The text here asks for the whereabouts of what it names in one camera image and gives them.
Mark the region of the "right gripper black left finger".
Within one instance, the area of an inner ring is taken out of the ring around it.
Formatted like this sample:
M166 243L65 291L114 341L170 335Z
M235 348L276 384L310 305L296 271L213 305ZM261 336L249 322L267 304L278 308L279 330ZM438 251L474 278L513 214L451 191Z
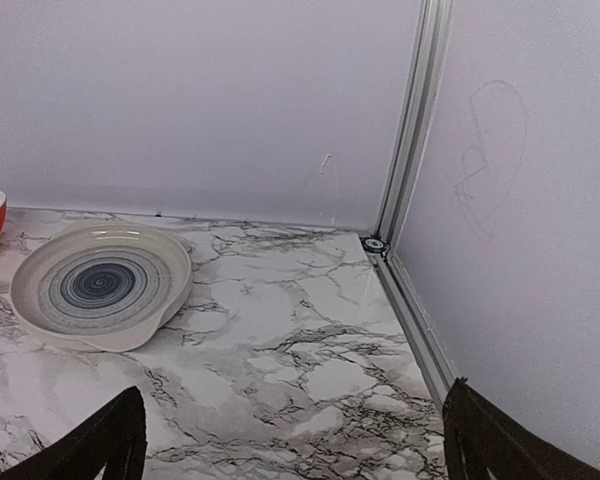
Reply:
M0 479L140 479L146 451L144 401L132 386L60 440L0 473Z

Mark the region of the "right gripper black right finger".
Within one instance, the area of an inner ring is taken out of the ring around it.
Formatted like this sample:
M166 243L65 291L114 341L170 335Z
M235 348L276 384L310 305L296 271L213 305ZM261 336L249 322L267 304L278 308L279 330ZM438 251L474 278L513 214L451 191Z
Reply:
M450 479L600 479L600 470L542 440L460 377L443 404Z

